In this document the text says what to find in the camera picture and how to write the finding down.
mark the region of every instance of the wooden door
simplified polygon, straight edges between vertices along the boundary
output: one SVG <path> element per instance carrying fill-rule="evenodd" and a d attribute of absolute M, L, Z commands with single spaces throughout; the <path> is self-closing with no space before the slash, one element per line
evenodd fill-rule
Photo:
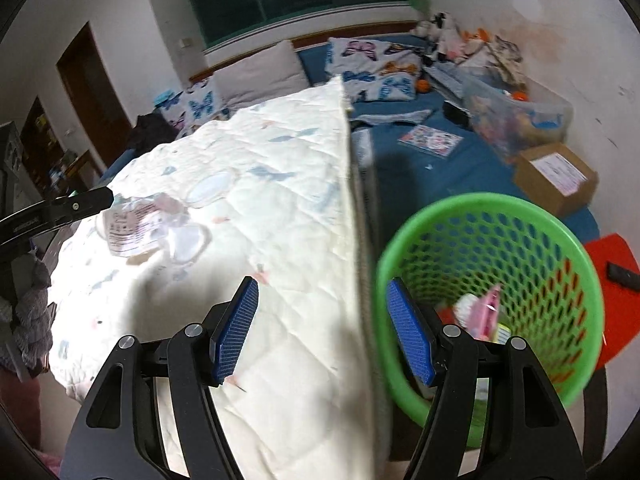
<path fill-rule="evenodd" d="M 87 23 L 57 64 L 86 134 L 108 166 L 124 152 L 131 125 L 104 70 Z"/>

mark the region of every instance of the door frame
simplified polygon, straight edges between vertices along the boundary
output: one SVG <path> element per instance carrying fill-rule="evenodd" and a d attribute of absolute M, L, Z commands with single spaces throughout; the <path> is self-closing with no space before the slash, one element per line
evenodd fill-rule
<path fill-rule="evenodd" d="M 104 61 L 102 60 L 102 56 L 100 54 L 100 50 L 98 49 L 98 45 L 95 42 L 95 37 L 94 37 L 94 33 L 93 33 L 92 29 L 91 29 L 90 22 L 86 22 L 82 26 L 80 31 L 78 31 L 78 33 L 73 38 L 73 40 L 71 40 L 71 43 L 69 43 L 69 45 L 67 46 L 65 51 L 62 53 L 62 56 L 60 56 L 60 59 L 56 63 L 56 69 L 58 70 L 58 75 L 60 77 L 60 81 L 62 81 L 62 85 L 65 88 L 66 95 L 68 96 L 69 100 L 71 101 L 71 105 L 74 108 L 74 111 L 76 112 L 76 115 L 78 116 L 78 120 L 80 121 L 80 124 L 82 125 L 82 129 L 84 130 L 84 134 L 86 135 L 86 137 L 87 137 L 87 139 L 89 141 L 89 144 L 90 144 L 90 147 L 91 147 L 90 153 L 92 154 L 92 157 L 95 159 L 96 158 L 95 155 L 97 155 L 97 158 L 99 159 L 99 163 L 100 163 L 99 165 L 100 166 L 104 166 L 105 168 L 107 168 L 108 166 L 107 166 L 105 160 L 103 159 L 103 155 L 100 153 L 100 151 L 98 150 L 98 147 L 96 146 L 94 140 L 91 138 L 91 135 L 86 130 L 86 126 L 82 122 L 82 117 L 78 113 L 78 109 L 81 108 L 81 105 L 79 105 L 78 99 L 75 97 L 74 92 L 73 92 L 73 90 L 71 88 L 71 85 L 68 83 L 68 80 L 66 79 L 65 69 L 63 68 L 64 65 L 66 63 L 68 63 L 76 55 L 76 53 L 85 46 L 87 41 L 89 41 L 93 45 L 94 50 L 97 53 L 98 58 L 100 59 L 100 64 L 102 65 L 104 73 L 107 76 L 107 79 L 109 81 L 111 89 L 113 89 L 113 93 L 115 94 L 115 97 L 116 97 L 116 99 L 118 101 L 118 104 L 120 105 L 120 109 L 122 110 L 124 118 L 126 118 L 127 123 L 129 123 L 129 126 L 132 127 L 131 121 L 129 120 L 129 117 L 128 117 L 126 111 L 124 110 L 124 107 L 122 106 L 122 102 L 120 101 L 120 97 L 118 96 L 118 93 L 116 92 L 115 87 L 113 86 L 113 82 L 111 81 L 111 77 L 109 76 L 109 73 L 107 72 L 107 69 L 106 69 L 106 67 L 104 65 Z"/>

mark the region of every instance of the white quilt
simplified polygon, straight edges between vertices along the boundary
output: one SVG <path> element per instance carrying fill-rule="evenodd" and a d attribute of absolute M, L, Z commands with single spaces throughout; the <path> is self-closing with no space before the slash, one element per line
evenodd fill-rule
<path fill-rule="evenodd" d="M 50 365 L 82 400 L 118 339 L 171 337 L 228 301 L 242 277 L 260 301 L 234 375 L 212 389 L 226 438 L 251 480 L 370 480 L 376 447 L 370 362 L 358 273 L 342 83 L 240 110 L 158 146 L 110 184 L 114 193 L 183 198 L 208 174 L 238 176 L 191 217 L 208 228 L 192 264 L 111 256 L 84 220 L 62 247 Z M 172 469 L 187 474 L 168 383 L 159 383 Z"/>

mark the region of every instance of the wooden headboard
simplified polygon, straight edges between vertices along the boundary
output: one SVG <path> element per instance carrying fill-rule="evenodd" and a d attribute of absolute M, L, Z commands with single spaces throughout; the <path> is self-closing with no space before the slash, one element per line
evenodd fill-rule
<path fill-rule="evenodd" d="M 300 36 L 298 38 L 292 38 L 291 43 L 293 43 L 294 48 L 304 48 L 306 46 L 313 46 L 316 44 L 325 43 L 329 40 L 329 38 L 359 38 L 361 36 L 379 36 L 381 34 L 404 34 L 409 32 L 412 28 L 415 27 L 415 21 L 410 22 L 392 22 L 392 23 L 367 23 L 366 25 L 351 25 L 349 27 L 342 28 L 334 28 L 332 30 L 324 30 L 322 32 L 315 32 L 313 34 L 308 34 L 307 36 Z M 202 81 L 204 78 L 207 78 L 213 73 L 225 66 L 229 66 L 236 61 L 240 61 L 245 57 L 252 56 L 256 52 L 260 52 L 265 48 L 269 48 L 273 45 L 266 45 L 261 48 L 257 48 L 250 52 L 245 52 L 244 54 L 240 54 L 239 56 L 234 56 L 229 59 L 225 59 L 224 61 L 210 66 L 209 68 L 198 72 L 197 74 L 191 76 L 189 81 L 191 83 L 197 83 L 198 81 Z"/>

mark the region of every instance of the blue gripper pad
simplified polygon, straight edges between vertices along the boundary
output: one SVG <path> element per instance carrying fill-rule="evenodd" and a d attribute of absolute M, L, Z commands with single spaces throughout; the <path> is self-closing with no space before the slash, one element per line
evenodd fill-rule
<path fill-rule="evenodd" d="M 254 320 L 257 308 L 258 283 L 255 280 L 251 280 L 242 291 L 238 304 L 226 322 L 218 340 L 218 352 L 216 353 L 217 359 L 213 375 L 221 384 L 225 377 L 233 374 L 236 368 L 242 345 L 244 345 L 244 340 L 249 332 L 251 322 Z"/>
<path fill-rule="evenodd" d="M 435 377 L 431 365 L 431 346 L 415 315 L 413 301 L 396 280 L 391 280 L 386 286 L 386 309 L 394 322 L 402 352 L 412 373 L 430 386 Z"/>

